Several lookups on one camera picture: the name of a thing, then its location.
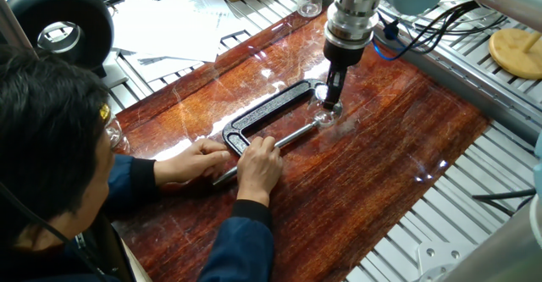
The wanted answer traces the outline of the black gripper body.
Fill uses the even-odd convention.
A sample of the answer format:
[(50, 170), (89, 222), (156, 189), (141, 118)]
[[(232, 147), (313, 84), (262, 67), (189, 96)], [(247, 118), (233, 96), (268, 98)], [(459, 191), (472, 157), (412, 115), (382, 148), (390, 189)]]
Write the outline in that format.
[(326, 40), (324, 43), (324, 56), (330, 61), (332, 69), (343, 69), (357, 64), (363, 54), (364, 48), (345, 49)]

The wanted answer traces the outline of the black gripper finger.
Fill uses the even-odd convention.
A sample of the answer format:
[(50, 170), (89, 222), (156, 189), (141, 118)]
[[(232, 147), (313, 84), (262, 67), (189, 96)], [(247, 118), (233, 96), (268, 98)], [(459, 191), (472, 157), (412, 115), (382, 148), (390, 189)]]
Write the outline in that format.
[(326, 104), (334, 104), (335, 103), (335, 77), (337, 76), (337, 70), (336, 67), (331, 64), (329, 67), (329, 73), (326, 81), (326, 85), (328, 87), (327, 95), (325, 98)]
[(336, 100), (335, 103), (338, 104), (340, 101), (340, 96), (345, 84), (346, 80), (346, 74), (347, 74), (347, 68), (341, 68), (337, 70), (337, 73), (335, 74), (335, 92), (336, 92)]

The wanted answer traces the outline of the person's right hand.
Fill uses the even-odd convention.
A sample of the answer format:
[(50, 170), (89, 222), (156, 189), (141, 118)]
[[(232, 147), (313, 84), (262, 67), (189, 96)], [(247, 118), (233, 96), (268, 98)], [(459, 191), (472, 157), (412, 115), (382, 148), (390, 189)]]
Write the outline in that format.
[(283, 171), (280, 149), (272, 136), (256, 137), (237, 164), (238, 200), (269, 206), (270, 194)]

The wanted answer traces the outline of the person's left hand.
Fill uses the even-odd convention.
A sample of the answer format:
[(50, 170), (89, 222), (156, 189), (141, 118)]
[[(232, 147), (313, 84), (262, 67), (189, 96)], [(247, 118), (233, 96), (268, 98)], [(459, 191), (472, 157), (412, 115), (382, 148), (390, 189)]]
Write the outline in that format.
[(178, 155), (156, 161), (153, 166), (157, 186), (168, 183), (184, 184), (198, 177), (218, 177), (230, 159), (227, 146), (209, 139), (191, 144)]

